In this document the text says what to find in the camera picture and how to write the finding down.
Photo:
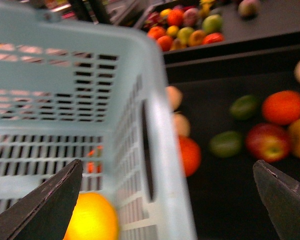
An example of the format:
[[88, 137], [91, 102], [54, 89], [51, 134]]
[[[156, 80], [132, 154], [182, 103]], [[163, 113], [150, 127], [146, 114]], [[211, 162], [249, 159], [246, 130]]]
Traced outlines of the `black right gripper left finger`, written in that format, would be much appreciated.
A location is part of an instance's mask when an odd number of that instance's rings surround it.
[[75, 159], [0, 214], [0, 240], [61, 240], [81, 189], [83, 163]]

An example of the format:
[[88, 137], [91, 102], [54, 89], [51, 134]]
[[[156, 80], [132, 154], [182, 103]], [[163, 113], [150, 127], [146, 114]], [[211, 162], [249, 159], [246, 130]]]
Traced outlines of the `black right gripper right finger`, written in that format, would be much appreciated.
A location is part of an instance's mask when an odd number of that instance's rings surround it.
[[253, 165], [259, 197], [281, 240], [300, 240], [300, 182], [265, 162]]

